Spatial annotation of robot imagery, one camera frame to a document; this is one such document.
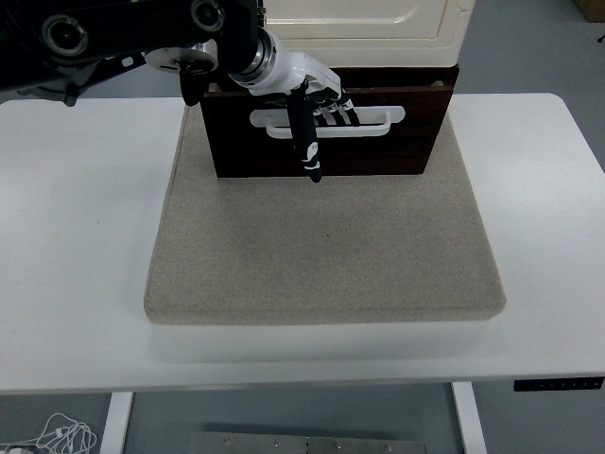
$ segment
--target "white table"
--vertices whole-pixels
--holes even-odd
[[[508,296],[486,322],[150,323],[182,110],[173,98],[0,106],[0,393],[605,374],[605,176],[559,98],[450,106]]]

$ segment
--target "metal plate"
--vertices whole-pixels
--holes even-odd
[[[422,442],[203,431],[191,454],[425,454]]]

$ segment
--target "wooden drawer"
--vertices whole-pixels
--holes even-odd
[[[386,135],[319,139],[323,175],[415,175],[424,172],[447,111],[458,67],[335,68],[355,106],[403,106]],[[219,178],[304,176],[291,139],[269,137],[250,122],[257,102],[228,79],[201,107]]]

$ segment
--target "white handle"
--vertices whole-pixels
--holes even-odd
[[[333,137],[376,137],[390,131],[390,125],[399,123],[406,116],[402,106],[355,107],[360,126],[318,127],[318,138]],[[292,131],[285,109],[268,109],[252,111],[250,122],[256,128],[265,128],[269,137],[274,139],[291,139]]]

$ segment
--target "beige mat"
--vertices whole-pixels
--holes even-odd
[[[313,184],[217,179],[200,110],[185,111],[149,269],[151,321],[480,320],[505,301],[448,118],[424,175]]]

